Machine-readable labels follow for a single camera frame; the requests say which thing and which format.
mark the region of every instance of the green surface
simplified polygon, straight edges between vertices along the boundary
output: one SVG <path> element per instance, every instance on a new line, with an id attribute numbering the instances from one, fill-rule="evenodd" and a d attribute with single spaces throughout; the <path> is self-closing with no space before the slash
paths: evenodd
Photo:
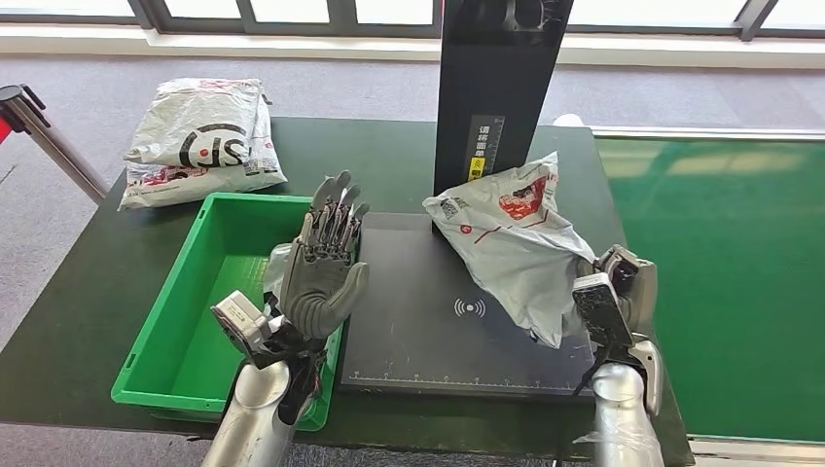
<path id="1" fill-rule="evenodd" d="M 215 194 L 204 203 L 112 387 L 115 402 L 155 416 L 218 421 L 241 354 L 211 310 L 235 290 L 263 307 L 269 251 L 298 234 L 310 198 Z M 327 342 L 322 392 L 298 424 L 327 421 L 341 330 Z"/>
<path id="2" fill-rule="evenodd" d="M 289 183 L 268 193 L 311 196 L 350 168 L 375 211 L 422 212 L 431 194 L 435 125 L 273 119 Z M 532 159 L 559 150 L 558 205 L 593 248 L 624 243 L 607 178 L 585 128 L 539 127 Z M 0 354 L 0 421 L 210 437 L 215 425 L 152 417 L 109 396 L 200 203 L 116 212 L 123 177 Z M 44 342 L 59 342 L 57 352 Z M 668 465 L 693 461 L 669 383 L 654 426 Z M 333 391 L 329 418 L 296 440 L 342 447 L 590 457 L 571 441 L 593 430 L 587 401 L 395 397 Z"/>
<path id="3" fill-rule="evenodd" d="M 689 433 L 825 441 L 825 145 L 601 139 Z"/>

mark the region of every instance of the window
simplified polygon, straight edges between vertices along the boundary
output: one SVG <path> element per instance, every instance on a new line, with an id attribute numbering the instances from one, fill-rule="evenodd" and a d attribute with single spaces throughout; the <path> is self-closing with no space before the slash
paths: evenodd
<path id="1" fill-rule="evenodd" d="M 432 24 L 432 0 L 355 0 L 361 24 Z"/>
<path id="2" fill-rule="evenodd" d="M 174 18 L 240 18 L 234 0 L 164 0 Z"/>
<path id="3" fill-rule="evenodd" d="M 0 15 L 133 17 L 128 0 L 0 0 Z"/>
<path id="4" fill-rule="evenodd" d="M 762 27 L 768 29 L 825 29 L 825 1 L 780 0 Z"/>
<path id="5" fill-rule="evenodd" d="M 570 24 L 732 27 L 743 0 L 576 0 Z"/>
<path id="6" fill-rule="evenodd" d="M 252 0 L 260 22 L 330 22 L 326 0 Z"/>

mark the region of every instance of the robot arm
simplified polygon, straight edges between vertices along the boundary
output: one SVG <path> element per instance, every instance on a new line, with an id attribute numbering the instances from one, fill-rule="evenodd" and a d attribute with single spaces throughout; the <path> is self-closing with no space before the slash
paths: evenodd
<path id="1" fill-rule="evenodd" d="M 576 393 L 592 382 L 599 467 L 664 466 L 649 416 L 662 405 L 664 367 L 650 341 L 656 265 L 615 245 L 576 279 L 573 299 L 596 345 Z"/>
<path id="2" fill-rule="evenodd" d="M 212 307 L 244 360 L 203 466 L 281 465 L 296 423 L 320 391 L 327 338 L 369 278 L 354 253 L 369 206 L 352 206 L 359 190 L 347 188 L 349 181 L 345 171 L 318 188 L 290 247 L 279 295 L 264 294 L 268 312 L 238 291 Z"/>

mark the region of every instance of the table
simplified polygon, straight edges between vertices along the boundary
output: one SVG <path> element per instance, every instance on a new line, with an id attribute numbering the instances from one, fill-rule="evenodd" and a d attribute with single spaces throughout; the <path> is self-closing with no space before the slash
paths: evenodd
<path id="1" fill-rule="evenodd" d="M 349 168 L 373 210 L 423 212 L 432 190 L 435 124 L 273 119 L 286 186 L 267 193 L 310 195 L 325 174 Z M 582 232 L 625 242 L 618 219 L 589 219 L 577 206 L 611 203 L 586 128 L 539 127 L 530 157 L 559 149 L 558 204 Z M 564 190 L 580 187 L 578 190 Z M 114 404 L 111 385 L 154 302 L 199 203 L 115 211 L 122 176 L 0 354 L 0 421 L 145 430 L 210 437 L 212 424 L 155 419 Z M 299 442 L 342 447 L 472 451 L 553 456 L 592 430 L 593 407 L 510 400 L 396 397 L 336 391 L 326 427 Z M 693 462 L 665 383 L 655 427 L 668 465 Z"/>

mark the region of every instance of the green plastic crate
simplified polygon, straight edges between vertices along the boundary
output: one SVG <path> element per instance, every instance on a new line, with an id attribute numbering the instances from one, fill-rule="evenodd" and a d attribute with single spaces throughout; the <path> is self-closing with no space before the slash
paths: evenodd
<path id="1" fill-rule="evenodd" d="M 263 307 L 269 252 L 298 234 L 309 202 L 232 193 L 206 199 L 115 380 L 113 401 L 161 418 L 220 419 L 241 354 L 210 307 L 234 290 Z M 340 344 L 338 329 L 327 341 L 322 392 L 299 430 L 317 431 L 327 421 Z"/>

